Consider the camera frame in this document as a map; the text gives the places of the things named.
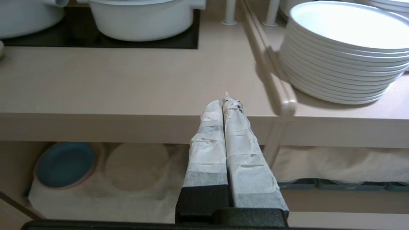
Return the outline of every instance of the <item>black stovetop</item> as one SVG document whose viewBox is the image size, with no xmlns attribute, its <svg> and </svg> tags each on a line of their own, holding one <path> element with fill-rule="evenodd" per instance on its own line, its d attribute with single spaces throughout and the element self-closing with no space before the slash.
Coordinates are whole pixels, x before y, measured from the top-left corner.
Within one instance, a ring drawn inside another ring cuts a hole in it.
<svg viewBox="0 0 409 230">
<path fill-rule="evenodd" d="M 197 49 L 199 25 L 200 10 L 194 10 L 193 25 L 179 35 L 158 41 L 120 41 L 99 32 L 88 7 L 66 7 L 65 18 L 55 26 L 34 34 L 3 39 L 3 43 L 7 46 Z"/>
</svg>

